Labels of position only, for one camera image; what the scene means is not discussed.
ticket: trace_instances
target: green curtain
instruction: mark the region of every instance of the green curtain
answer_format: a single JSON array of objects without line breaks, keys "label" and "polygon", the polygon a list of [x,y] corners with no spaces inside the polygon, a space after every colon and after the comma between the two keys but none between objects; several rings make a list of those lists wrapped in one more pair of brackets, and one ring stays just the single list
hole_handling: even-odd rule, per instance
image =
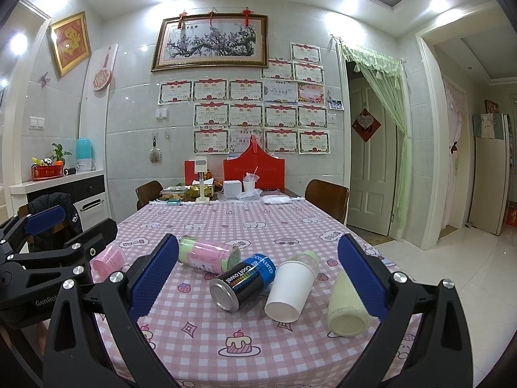
[{"label": "green curtain", "polygon": [[339,47],[341,48],[343,58],[346,61],[354,61],[356,63],[355,71],[363,73],[384,109],[393,119],[399,131],[404,135],[396,203],[399,229],[403,230],[406,224],[409,205],[413,145],[407,133],[406,105],[402,91],[402,66],[398,60],[387,57],[372,49],[350,45],[340,39],[337,40],[340,44]]}]

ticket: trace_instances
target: dining table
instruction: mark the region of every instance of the dining table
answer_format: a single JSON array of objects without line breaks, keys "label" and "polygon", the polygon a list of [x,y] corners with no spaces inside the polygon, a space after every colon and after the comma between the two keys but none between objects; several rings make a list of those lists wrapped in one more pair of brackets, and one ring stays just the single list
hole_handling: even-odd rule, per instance
[{"label": "dining table", "polygon": [[[341,337],[327,325],[330,294],[342,269],[337,245],[345,233],[351,233],[367,254],[379,256],[389,271],[400,270],[304,198],[276,205],[261,200],[151,203],[118,225],[118,235],[112,243],[126,255],[123,271],[139,256],[150,254],[166,234],[178,239],[190,235],[236,245],[242,259],[262,253],[276,266],[295,254],[313,250],[320,259],[320,272],[295,322],[273,321],[265,314],[268,289],[235,313],[221,309],[208,289],[216,275],[177,263],[149,314],[139,318],[138,326],[180,386],[334,388],[360,357],[379,325],[379,320],[373,318],[371,326],[354,337]],[[105,316],[96,318],[115,370],[131,379]],[[401,371],[418,322],[418,316],[410,320],[385,379]],[[250,338],[251,351],[227,350],[228,339],[243,336]]]}]

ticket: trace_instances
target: gold picture frame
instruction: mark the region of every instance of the gold picture frame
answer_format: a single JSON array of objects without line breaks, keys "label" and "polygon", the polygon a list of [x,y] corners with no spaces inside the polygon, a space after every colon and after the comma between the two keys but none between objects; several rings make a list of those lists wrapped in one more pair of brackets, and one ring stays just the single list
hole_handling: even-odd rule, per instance
[{"label": "gold picture frame", "polygon": [[85,12],[74,14],[50,25],[48,39],[59,77],[63,77],[81,61],[91,56]]},{"label": "gold picture frame", "polygon": [[193,67],[268,67],[268,18],[196,14],[164,19],[151,71]]}]

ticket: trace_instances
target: white desk lamp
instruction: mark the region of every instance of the white desk lamp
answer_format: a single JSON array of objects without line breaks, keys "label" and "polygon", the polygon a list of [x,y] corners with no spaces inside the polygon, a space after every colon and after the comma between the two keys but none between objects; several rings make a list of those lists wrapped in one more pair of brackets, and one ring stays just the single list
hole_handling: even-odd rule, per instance
[{"label": "white desk lamp", "polygon": [[199,174],[199,197],[196,199],[196,204],[206,204],[210,202],[208,197],[205,197],[205,181],[204,173],[208,172],[208,159],[206,156],[196,156],[194,160],[194,172]]}]

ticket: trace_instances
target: door handle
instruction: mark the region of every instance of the door handle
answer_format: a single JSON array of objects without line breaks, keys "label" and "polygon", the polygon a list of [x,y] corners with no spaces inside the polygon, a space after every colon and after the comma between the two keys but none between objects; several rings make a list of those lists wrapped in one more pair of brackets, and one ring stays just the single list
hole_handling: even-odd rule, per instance
[{"label": "door handle", "polygon": [[80,211],[87,211],[94,207],[97,207],[99,204],[102,204],[104,202],[103,199],[96,199],[95,201],[92,201],[91,203],[85,204],[83,208],[81,208]]}]

